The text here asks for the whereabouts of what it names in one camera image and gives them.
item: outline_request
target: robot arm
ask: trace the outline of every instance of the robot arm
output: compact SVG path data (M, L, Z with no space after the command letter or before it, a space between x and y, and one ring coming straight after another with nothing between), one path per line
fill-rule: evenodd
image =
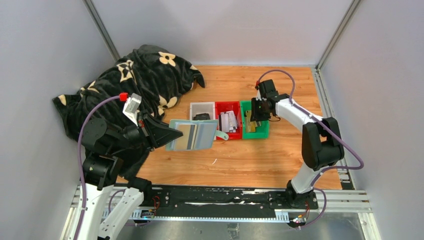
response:
M287 183L287 199L293 206L304 203L322 170L333 166L345 155L343 146L320 126L324 123L340 137L339 125L333 117L323 118L298 105L288 94L279 94L273 80L257 86L257 96L251 99L251 121L266 121L271 115L283 118L302 133L303 164L297 175Z
M129 181L121 201L114 211L102 221L105 204L116 183L123 160L116 157L126 149L148 149L166 145L183 135L181 131L169 128L164 122L154 119L146 111L138 111L141 97L135 93L128 97L123 114L134 124L117 131L102 118L94 118L83 129L82 145L86 149L86 158L82 164L86 189L86 207L80 229L79 218L75 217L69 232L69 239L79 231L75 240L105 239L114 240L129 219L134 209L145 199L149 200L152 182L134 178ZM80 198L78 208L83 206Z

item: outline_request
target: white wall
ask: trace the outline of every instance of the white wall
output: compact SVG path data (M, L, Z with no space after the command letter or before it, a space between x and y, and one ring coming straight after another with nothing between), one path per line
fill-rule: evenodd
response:
M153 44L198 65L311 65L351 1L93 2L121 56Z
M424 235L423 13L422 1L364 0L322 70L384 240Z
M0 7L0 239L57 240L79 182L52 98L113 64L83 2Z

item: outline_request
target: wooden tabletop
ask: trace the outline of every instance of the wooden tabletop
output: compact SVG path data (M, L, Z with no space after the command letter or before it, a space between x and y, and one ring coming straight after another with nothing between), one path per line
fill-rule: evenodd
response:
M195 84L176 106L165 110L164 122L189 119L192 102L249 101L256 96L256 80L276 67L197 68L205 78L206 88ZM293 75L296 81L293 98L314 114L322 115L311 69L278 68ZM263 78L267 79L273 79L280 94L290 93L292 82L285 74L273 72ZM216 140L211 149L197 151L158 148L150 154L137 176L153 184L285 188L303 163L301 146L301 133L282 119L270 122L268 139ZM338 173L327 171L316 187L341 189Z

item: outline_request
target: red connector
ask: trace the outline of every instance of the red connector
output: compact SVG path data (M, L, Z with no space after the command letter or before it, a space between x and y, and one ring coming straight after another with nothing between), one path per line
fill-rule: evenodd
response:
M119 100L121 102L126 102L128 99L128 92L122 92L119 94Z

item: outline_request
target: teal plastic tray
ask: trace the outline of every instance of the teal plastic tray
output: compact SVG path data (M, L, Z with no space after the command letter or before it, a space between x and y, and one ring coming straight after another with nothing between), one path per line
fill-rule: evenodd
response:
M245 111L252 110L251 101L240 101L241 119L243 128L243 139L267 139L270 134L270 123L262 121L261 126L256 128L256 132L246 132L245 129Z

